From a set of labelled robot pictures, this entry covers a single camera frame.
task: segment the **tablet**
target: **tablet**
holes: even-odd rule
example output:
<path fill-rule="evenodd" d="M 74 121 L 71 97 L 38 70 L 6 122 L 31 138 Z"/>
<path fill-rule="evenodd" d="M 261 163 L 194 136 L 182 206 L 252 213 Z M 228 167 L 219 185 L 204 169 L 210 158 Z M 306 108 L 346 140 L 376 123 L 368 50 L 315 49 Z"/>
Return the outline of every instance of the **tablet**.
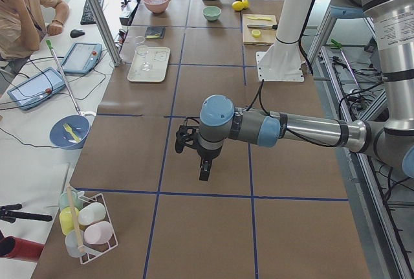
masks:
<path fill-rule="evenodd" d="M 75 43 L 66 53 L 61 66 L 67 74 L 86 74 L 101 58 L 102 45 L 97 43 Z"/>
<path fill-rule="evenodd" d="M 52 67 L 48 67 L 17 87 L 8 90 L 7 94 L 21 109 L 31 109 L 64 87 L 65 81 L 61 74 Z"/>

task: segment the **beige shirt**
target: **beige shirt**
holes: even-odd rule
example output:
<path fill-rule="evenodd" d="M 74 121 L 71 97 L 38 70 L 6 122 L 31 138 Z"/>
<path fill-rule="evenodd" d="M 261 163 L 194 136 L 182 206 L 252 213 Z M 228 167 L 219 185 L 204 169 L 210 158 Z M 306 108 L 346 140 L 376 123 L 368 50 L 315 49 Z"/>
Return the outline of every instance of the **beige shirt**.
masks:
<path fill-rule="evenodd" d="M 25 0 L 33 18 L 42 28 L 42 31 L 38 31 L 41 39 L 47 31 L 40 5 L 54 8 L 58 4 L 58 1 Z M 21 25 L 18 14 L 5 5 L 4 2 L 0 1 L 0 55 L 3 59 L 26 58 L 32 54 L 32 51 L 26 50 L 19 44 L 17 39 L 20 37 L 20 32 Z"/>

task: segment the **computer mouse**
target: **computer mouse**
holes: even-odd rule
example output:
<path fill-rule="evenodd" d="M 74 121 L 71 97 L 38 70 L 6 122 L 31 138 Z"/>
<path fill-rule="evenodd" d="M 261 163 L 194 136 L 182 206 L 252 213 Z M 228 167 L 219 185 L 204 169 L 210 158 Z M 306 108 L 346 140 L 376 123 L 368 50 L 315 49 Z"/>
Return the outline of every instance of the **computer mouse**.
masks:
<path fill-rule="evenodd" d="M 78 38 L 79 36 L 85 35 L 85 31 L 80 28 L 74 28 L 71 30 L 71 38 Z"/>

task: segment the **mug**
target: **mug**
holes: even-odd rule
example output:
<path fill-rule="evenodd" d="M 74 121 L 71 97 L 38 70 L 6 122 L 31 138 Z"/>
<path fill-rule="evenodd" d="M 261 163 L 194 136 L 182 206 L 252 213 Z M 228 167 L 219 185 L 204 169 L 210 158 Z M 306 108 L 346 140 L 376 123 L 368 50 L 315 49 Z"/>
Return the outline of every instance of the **mug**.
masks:
<path fill-rule="evenodd" d="M 85 242 L 91 245 L 102 245 L 107 243 L 114 233 L 112 224 L 108 221 L 101 221 L 88 226 L 85 230 Z"/>
<path fill-rule="evenodd" d="M 83 239 L 84 233 L 80 231 L 80 234 Z M 86 254 L 86 252 L 80 252 L 78 249 L 78 240 L 76 239 L 75 230 L 72 230 L 66 235 L 65 246 L 69 256 L 72 256 L 73 258 L 80 258 Z"/>
<path fill-rule="evenodd" d="M 81 210 L 83 208 L 83 201 L 80 199 L 85 194 L 84 191 L 75 190 L 72 188 L 72 199 L 73 199 L 73 205 L 78 210 Z M 67 208 L 69 206 L 69 200 L 67 200 L 67 192 L 64 192 L 59 197 L 59 210 L 63 210 L 64 208 Z"/>
<path fill-rule="evenodd" d="M 75 208 L 76 216 L 79 216 L 79 210 Z M 64 208 L 59 214 L 60 227 L 62 233 L 66 236 L 70 231 L 74 230 L 71 208 Z"/>
<path fill-rule="evenodd" d="M 99 221 L 102 221 L 106 216 L 105 206 L 101 203 L 95 202 L 87 205 L 79 211 L 79 224 L 87 226 Z"/>

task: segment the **green bowl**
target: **green bowl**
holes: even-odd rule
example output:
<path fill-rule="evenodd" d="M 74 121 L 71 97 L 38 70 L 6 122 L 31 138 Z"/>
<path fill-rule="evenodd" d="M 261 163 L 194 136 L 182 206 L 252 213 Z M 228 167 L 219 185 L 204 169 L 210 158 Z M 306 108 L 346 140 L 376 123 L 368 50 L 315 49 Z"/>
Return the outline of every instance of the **green bowl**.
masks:
<path fill-rule="evenodd" d="M 216 21 L 220 17 L 221 9 L 217 6 L 207 6 L 202 10 L 202 14 L 208 21 Z"/>

